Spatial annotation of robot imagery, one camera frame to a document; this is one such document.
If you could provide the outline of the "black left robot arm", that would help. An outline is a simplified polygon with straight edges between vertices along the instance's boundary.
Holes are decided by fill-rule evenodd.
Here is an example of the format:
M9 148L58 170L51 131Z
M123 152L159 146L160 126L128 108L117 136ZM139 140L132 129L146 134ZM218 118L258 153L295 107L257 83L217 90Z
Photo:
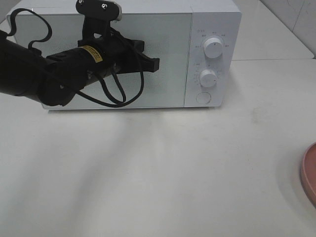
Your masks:
M119 74L156 72L159 59L143 53L144 42L114 32L80 41L78 47L43 57L0 35L0 91L26 97L47 106L65 106L75 95L91 102L121 108L127 99Z

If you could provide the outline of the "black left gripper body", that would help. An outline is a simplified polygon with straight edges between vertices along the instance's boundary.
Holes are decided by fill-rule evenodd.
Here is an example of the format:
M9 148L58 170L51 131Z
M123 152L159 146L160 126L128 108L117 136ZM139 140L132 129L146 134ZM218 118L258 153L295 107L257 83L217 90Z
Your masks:
M83 46L47 56L49 71L58 78L62 85L70 90L71 95L81 95L91 102L103 106L126 106L135 101L135 95L128 100L118 79L118 74L135 72L138 51L122 35L111 35L108 42L99 38ZM103 102L82 90L99 82L108 99Z

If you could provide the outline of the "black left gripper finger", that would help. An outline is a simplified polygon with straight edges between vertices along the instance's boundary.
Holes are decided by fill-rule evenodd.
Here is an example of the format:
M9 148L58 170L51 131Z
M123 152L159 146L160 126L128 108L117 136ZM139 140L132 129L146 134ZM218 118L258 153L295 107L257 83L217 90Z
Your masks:
M154 73L159 70L159 58L149 58L146 55L137 55L135 72Z
M128 42L133 46L134 49L136 49L138 52L143 53L145 48L145 42L142 40L133 40L128 39Z

